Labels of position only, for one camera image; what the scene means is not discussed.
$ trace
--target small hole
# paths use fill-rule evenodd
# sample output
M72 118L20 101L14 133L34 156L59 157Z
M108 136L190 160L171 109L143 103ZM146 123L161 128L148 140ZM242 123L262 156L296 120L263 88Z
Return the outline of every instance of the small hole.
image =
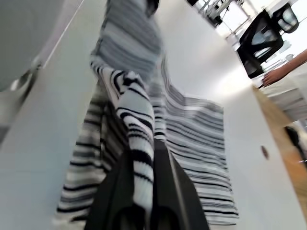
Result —
M268 153L267 149L263 145L261 145L261 151L262 151L265 159L268 160L269 159L269 153Z

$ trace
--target human hand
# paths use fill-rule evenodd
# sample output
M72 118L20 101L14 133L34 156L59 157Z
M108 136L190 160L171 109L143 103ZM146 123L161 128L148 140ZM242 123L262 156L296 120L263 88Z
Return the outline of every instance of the human hand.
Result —
M287 73L283 70L283 68L274 69L265 74L263 78L263 86L266 87L272 85L273 83L279 81L286 75Z

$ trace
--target striped fabric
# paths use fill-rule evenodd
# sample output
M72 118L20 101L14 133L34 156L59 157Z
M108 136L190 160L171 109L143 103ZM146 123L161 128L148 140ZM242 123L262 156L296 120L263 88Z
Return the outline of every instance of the striped fabric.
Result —
M238 212L224 154L223 110L207 100L184 97L169 81L165 59L167 147L193 181L209 224L236 224ZM99 85L90 102L63 187L55 223L82 229L97 186L128 146L127 128Z
M233 225L238 219L224 149L223 109L204 99L188 98L170 82L166 60L166 143L193 181L211 225Z
M224 156L223 113L186 98L169 82L161 38L145 0L108 0L91 68L98 85L76 142L55 224L82 229L98 185L130 148L136 204L150 211L153 138L191 178L211 224L235 224L237 211Z
M91 54L91 68L127 127L134 167L133 201L149 214L154 182L153 139L164 136L164 130L155 129L164 119L155 120L148 95L152 87L161 88L154 73L162 43L154 18L146 12L146 0L108 1L100 37Z

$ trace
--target white surface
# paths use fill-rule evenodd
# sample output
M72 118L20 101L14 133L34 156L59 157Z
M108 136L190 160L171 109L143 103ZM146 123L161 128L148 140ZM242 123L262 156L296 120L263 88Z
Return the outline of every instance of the white surface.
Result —
M103 5L84 2L3 143L1 229L51 229L65 170L94 89L88 55L98 37ZM306 230L236 54L184 1L162 0L159 17L172 81L189 95L225 107L226 154L240 213L234 230ZM260 145L268 149L269 161Z
M0 92L30 68L62 4L63 0L0 1Z

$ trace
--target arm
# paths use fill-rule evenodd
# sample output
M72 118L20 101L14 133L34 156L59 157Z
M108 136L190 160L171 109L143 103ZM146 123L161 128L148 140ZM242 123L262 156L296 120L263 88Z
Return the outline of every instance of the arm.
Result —
M268 85L271 85L279 81L284 76L286 76L288 73L290 73L292 70L304 64L306 61L307 61L307 50L297 55L294 59L289 61L287 64L267 73L263 79L263 86L268 86Z

